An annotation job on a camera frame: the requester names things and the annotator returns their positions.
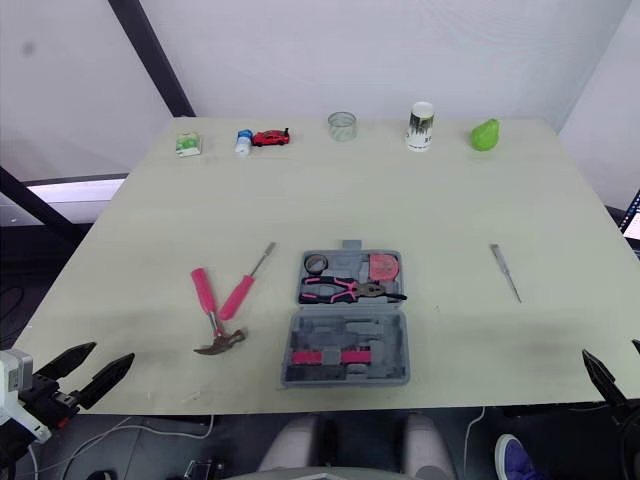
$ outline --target claw hammer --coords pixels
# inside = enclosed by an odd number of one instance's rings
[[[218,323],[216,318],[216,303],[213,299],[213,290],[207,278],[207,272],[204,268],[196,268],[191,272],[191,279],[196,287],[198,300],[204,313],[209,317],[211,328],[213,329],[213,344],[208,347],[197,348],[196,353],[202,355],[217,355],[226,352],[236,343],[243,341],[246,337],[242,330],[236,330],[231,335],[227,335],[222,329],[222,325]]]

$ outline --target purple shoe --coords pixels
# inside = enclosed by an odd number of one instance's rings
[[[501,435],[496,442],[496,473],[500,480],[551,480],[535,469],[520,441]]]

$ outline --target pink screwdriver handle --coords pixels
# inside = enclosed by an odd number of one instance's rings
[[[242,277],[240,283],[233,289],[227,301],[224,302],[222,306],[222,310],[220,310],[220,318],[223,320],[229,320],[233,318],[233,316],[238,311],[238,308],[242,304],[244,297],[247,296],[249,290],[251,289],[251,285],[255,282],[255,278],[245,275]]]
[[[207,272],[204,268],[196,268],[191,272],[191,279],[196,286],[196,292],[198,292],[198,300],[200,300],[200,306],[204,313],[216,311],[216,302],[213,300],[213,290],[211,290],[211,284],[207,278]]]

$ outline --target pear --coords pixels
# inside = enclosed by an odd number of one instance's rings
[[[499,132],[500,122],[495,118],[487,120],[471,130],[471,146],[481,152],[491,150],[498,144]]]

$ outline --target toolbox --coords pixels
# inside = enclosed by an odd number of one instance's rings
[[[359,240],[344,241],[340,250],[304,252],[296,292],[300,309],[291,319],[282,384],[407,383],[410,368],[406,317],[400,310],[406,299],[402,278],[400,253],[363,250]]]

